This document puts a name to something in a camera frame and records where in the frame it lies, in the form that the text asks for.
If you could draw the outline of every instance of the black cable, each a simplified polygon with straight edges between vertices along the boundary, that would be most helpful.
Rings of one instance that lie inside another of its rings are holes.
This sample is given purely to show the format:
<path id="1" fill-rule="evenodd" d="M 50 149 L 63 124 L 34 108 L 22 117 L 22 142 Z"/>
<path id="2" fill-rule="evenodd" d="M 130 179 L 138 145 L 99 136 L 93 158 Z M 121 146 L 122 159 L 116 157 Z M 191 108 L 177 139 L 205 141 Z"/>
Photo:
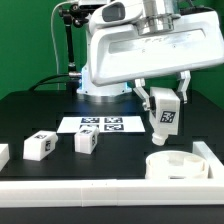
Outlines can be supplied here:
<path id="1" fill-rule="evenodd" d="M 68 74 L 52 75 L 52 76 L 49 76 L 47 78 L 44 78 L 44 79 L 40 80 L 39 82 L 37 82 L 37 84 L 46 82 L 46 81 L 51 80 L 51 79 L 61 78 L 61 77 L 69 77 L 69 75 Z"/>
<path id="2" fill-rule="evenodd" d="M 190 8 L 180 9 L 181 15 L 191 15 L 195 13 L 202 13 L 202 12 L 211 12 L 214 11 L 214 9 L 204 6 L 194 6 Z"/>
<path id="3" fill-rule="evenodd" d="M 67 81 L 57 81 L 57 82 L 46 82 L 46 81 L 49 81 L 49 80 L 52 80 L 52 79 L 57 79 L 57 78 L 61 78 L 61 77 L 69 77 L 71 78 L 68 74 L 61 74 L 61 75 L 52 75 L 52 76 L 49 76 L 47 78 L 44 78 L 42 80 L 40 80 L 39 82 L 37 82 L 35 85 L 31 86 L 28 91 L 34 91 L 38 86 L 41 86 L 41 85 L 47 85 L 47 84 L 59 84 L 59 83 L 67 83 Z M 76 81 L 79 81 L 80 80 L 80 77 L 72 77 L 71 80 L 76 80 Z"/>
<path id="4" fill-rule="evenodd" d="M 59 83 L 67 83 L 67 82 L 44 82 L 44 83 L 37 83 L 28 89 L 28 91 L 34 91 L 38 86 L 48 85 L 48 84 L 59 84 Z"/>

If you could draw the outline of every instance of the white plastic part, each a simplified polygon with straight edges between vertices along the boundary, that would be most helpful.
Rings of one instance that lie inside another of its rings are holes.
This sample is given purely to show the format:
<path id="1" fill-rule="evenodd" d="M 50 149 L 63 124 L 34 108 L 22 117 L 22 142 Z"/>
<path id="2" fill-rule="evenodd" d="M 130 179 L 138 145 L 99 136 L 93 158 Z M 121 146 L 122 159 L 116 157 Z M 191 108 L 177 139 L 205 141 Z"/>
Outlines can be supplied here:
<path id="1" fill-rule="evenodd" d="M 193 148 L 208 158 L 208 179 L 1 181 L 0 207 L 224 204 L 224 166 L 204 142 Z"/>
<path id="2" fill-rule="evenodd" d="M 150 111 L 149 121 L 154 129 L 152 142 L 164 145 L 168 135 L 177 135 L 180 99 L 172 89 L 151 87 L 150 96 L 155 97 L 156 111 Z"/>
<path id="3" fill-rule="evenodd" d="M 92 82 L 109 85 L 223 63 L 224 42 L 216 12 L 182 16 L 173 23 L 173 31 L 141 38 L 132 24 L 95 32 L 90 46 Z"/>
<path id="4" fill-rule="evenodd" d="M 116 206 L 117 180 L 82 182 L 82 206 Z"/>
<path id="5" fill-rule="evenodd" d="M 118 2 L 121 3 L 125 8 L 125 18 L 118 21 L 105 22 L 102 16 L 102 12 L 104 8 L 108 7 L 109 5 L 100 7 L 93 13 L 89 22 L 89 30 L 91 35 L 93 35 L 98 29 L 117 26 L 128 22 L 136 22 L 137 19 L 142 15 L 142 0 L 118 0 L 111 2 L 110 5 L 116 4 Z"/>
<path id="6" fill-rule="evenodd" d="M 75 134 L 75 151 L 91 154 L 97 145 L 99 128 L 96 126 L 82 126 Z"/>
<path id="7" fill-rule="evenodd" d="M 127 86 L 127 83 L 119 83 L 114 85 L 107 85 L 97 87 L 95 86 L 90 80 L 90 42 L 91 42 L 91 35 L 88 31 L 86 31 L 86 42 L 87 42 L 87 63 L 82 69 L 82 85 L 80 88 L 77 89 L 77 93 L 81 95 L 88 95 L 94 97 L 115 97 L 125 93 L 131 92 L 131 88 Z"/>
<path id="8" fill-rule="evenodd" d="M 206 179 L 205 159 L 182 151 L 161 151 L 146 158 L 146 179 Z"/>
<path id="9" fill-rule="evenodd" d="M 203 157 L 209 163 L 209 177 L 224 180 L 224 167 L 204 142 L 193 143 L 193 153 Z"/>
<path id="10" fill-rule="evenodd" d="M 9 146 L 8 144 L 0 144 L 0 171 L 9 161 Z"/>
<path id="11" fill-rule="evenodd" d="M 55 149 L 56 132 L 39 131 L 24 141 L 23 159 L 40 161 Z"/>

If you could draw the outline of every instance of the black tabletop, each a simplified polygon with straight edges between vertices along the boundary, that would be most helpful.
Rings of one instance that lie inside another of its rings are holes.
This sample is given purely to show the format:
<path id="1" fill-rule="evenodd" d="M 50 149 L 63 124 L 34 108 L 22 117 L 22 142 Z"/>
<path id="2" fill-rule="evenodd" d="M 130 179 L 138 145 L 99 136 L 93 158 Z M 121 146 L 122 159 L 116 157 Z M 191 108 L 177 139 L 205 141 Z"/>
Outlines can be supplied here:
<path id="1" fill-rule="evenodd" d="M 145 158 L 150 153 L 170 149 L 191 152 L 194 141 L 204 141 L 223 162 L 224 111 L 196 91 L 189 92 L 188 98 L 188 104 L 181 106 L 179 135 L 170 136 L 159 147 L 152 144 L 149 116 L 136 96 L 113 104 L 96 104 L 77 100 L 66 91 L 11 93 L 0 101 L 0 143 L 8 143 L 10 150 L 10 161 L 0 172 L 0 180 L 142 179 Z M 23 160 L 24 140 L 39 130 L 57 131 L 65 116 L 141 116 L 146 132 L 100 133 L 91 155 L 76 153 L 74 135 L 62 134 L 55 150 L 42 161 Z M 1 209 L 0 217 L 4 217 L 4 223 L 13 223 L 20 213 L 25 223 L 38 211 L 41 215 L 32 223 L 189 223 L 192 216 L 193 223 L 222 223 L 223 208 L 212 205 L 20 208 Z"/>

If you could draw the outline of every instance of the white block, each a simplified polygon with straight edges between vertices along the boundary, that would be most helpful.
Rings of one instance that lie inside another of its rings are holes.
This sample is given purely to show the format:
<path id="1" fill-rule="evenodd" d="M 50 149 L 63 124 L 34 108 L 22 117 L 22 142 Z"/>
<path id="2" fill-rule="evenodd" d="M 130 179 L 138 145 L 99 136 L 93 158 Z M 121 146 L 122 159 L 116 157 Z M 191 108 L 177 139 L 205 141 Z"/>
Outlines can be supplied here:
<path id="1" fill-rule="evenodd" d="M 56 132 L 39 131 L 24 141 L 23 159 L 40 161 L 55 149 Z"/>
<path id="2" fill-rule="evenodd" d="M 9 161 L 9 146 L 8 144 L 0 144 L 0 171 Z"/>
<path id="3" fill-rule="evenodd" d="M 99 129 L 96 126 L 82 126 L 75 134 L 75 151 L 91 154 L 97 145 Z"/>

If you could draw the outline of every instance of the white paper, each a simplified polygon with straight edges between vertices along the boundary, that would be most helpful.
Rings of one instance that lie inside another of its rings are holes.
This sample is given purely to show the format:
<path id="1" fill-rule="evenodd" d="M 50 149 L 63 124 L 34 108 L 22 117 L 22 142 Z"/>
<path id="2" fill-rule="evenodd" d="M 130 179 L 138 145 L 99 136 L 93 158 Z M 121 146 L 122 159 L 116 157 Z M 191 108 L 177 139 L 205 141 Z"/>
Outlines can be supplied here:
<path id="1" fill-rule="evenodd" d="M 140 116 L 64 117 L 57 133 L 76 133 L 83 125 L 96 125 L 100 132 L 145 132 Z"/>

